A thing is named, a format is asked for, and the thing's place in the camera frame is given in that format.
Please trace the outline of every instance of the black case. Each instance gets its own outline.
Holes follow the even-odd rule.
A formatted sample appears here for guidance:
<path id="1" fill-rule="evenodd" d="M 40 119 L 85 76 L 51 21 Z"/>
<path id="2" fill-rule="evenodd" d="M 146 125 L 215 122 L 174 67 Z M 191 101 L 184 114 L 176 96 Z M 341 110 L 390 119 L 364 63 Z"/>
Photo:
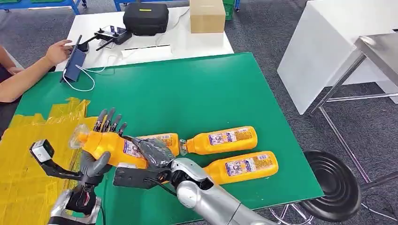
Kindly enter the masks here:
<path id="1" fill-rule="evenodd" d="M 166 32 L 168 9 L 160 3 L 130 3 L 124 12 L 123 23 L 136 36 L 153 36 Z"/>

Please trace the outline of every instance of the orange bottle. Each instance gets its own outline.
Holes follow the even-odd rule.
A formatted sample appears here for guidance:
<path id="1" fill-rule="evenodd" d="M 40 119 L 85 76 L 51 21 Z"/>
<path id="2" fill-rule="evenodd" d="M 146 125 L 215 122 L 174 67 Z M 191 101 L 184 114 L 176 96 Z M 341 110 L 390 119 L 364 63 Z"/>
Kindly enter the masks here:
<path id="1" fill-rule="evenodd" d="M 260 151 L 219 159 L 203 169 L 215 183 L 227 184 L 271 176 L 278 171 L 278 162 L 271 151 Z"/>
<path id="2" fill-rule="evenodd" d="M 202 133 L 182 143 L 181 155 L 196 153 L 207 155 L 228 151 L 253 149 L 257 145 L 257 134 L 253 127 L 238 127 L 210 133 Z"/>
<path id="3" fill-rule="evenodd" d="M 175 156 L 180 151 L 177 134 L 149 135 L 140 138 L 158 138 L 170 148 Z M 75 129 L 69 145 L 71 148 L 82 148 L 92 154 L 95 159 L 100 158 L 105 151 L 109 151 L 111 157 L 108 164 L 113 166 L 118 166 L 119 163 L 127 163 L 140 169 L 148 167 L 147 160 L 137 146 L 114 132 L 89 131 L 87 126 L 79 125 Z"/>
<path id="4" fill-rule="evenodd" d="M 98 159 L 105 152 L 109 151 L 111 157 L 108 164 L 118 166 L 119 163 L 127 163 L 139 169 L 146 169 L 148 162 L 133 142 L 121 138 L 114 132 L 90 131 L 77 135 L 83 150 L 89 152 Z"/>

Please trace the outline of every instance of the green crate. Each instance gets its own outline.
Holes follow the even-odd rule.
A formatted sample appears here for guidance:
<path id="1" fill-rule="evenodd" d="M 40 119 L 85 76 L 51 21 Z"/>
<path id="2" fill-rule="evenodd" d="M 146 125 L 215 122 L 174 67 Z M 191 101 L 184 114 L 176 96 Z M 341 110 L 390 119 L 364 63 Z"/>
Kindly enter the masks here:
<path id="1" fill-rule="evenodd" d="M 234 12 L 234 5 L 224 4 L 225 20 L 232 20 L 232 13 Z"/>
<path id="2" fill-rule="evenodd" d="M 15 2 L 19 2 L 20 0 L 0 0 L 0 3 L 15 3 Z"/>
<path id="3" fill-rule="evenodd" d="M 44 2 L 61 2 L 64 0 L 31 0 L 32 3 L 44 3 Z"/>
<path id="4" fill-rule="evenodd" d="M 222 0 L 222 2 L 227 5 L 233 5 L 235 3 L 235 0 Z"/>

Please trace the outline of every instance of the cardboard box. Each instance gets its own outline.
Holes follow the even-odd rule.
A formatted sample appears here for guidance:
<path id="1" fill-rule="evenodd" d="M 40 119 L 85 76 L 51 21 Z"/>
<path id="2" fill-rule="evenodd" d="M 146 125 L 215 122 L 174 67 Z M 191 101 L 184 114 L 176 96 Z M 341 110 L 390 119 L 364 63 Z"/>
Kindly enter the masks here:
<path id="1" fill-rule="evenodd" d="M 222 0 L 190 0 L 191 33 L 223 33 L 225 9 Z"/>

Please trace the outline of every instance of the robotic hand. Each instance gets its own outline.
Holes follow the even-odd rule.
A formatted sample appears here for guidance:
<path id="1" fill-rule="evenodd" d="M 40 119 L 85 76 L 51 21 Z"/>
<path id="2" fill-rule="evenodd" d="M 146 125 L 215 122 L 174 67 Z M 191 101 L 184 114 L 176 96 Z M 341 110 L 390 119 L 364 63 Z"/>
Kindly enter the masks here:
<path id="1" fill-rule="evenodd" d="M 107 110 L 103 110 L 94 126 L 94 131 L 116 132 L 117 124 L 121 115 L 116 117 L 114 123 L 111 118 L 115 109 L 110 110 L 108 118 L 102 125 Z M 119 129 L 122 136 L 127 124 L 124 123 Z M 111 154 L 106 151 L 98 160 L 90 153 L 82 151 L 80 158 L 80 170 L 72 172 L 63 169 L 53 161 L 54 149 L 48 140 L 40 140 L 33 143 L 30 152 L 48 176 L 62 179 L 77 180 L 78 185 L 73 190 L 65 190 L 55 202 L 51 212 L 49 225 L 94 225 L 99 211 L 101 210 L 101 199 L 95 195 L 94 188 L 102 182 L 104 174 L 112 166 L 107 164 Z M 85 217 L 74 217 L 66 213 L 67 210 L 83 213 Z"/>

